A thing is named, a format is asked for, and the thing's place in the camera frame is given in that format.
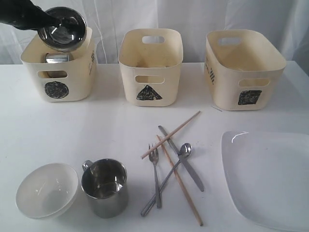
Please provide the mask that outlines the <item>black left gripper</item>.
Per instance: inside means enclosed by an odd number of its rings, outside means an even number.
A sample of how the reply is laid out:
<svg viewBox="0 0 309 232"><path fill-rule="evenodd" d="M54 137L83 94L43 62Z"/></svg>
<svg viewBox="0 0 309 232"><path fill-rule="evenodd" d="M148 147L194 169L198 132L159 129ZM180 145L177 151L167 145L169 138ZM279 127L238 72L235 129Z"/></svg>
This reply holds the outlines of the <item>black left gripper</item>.
<svg viewBox="0 0 309 232"><path fill-rule="evenodd" d="M30 0L1 0L0 22L19 30L59 27L61 19L53 17Z"/></svg>

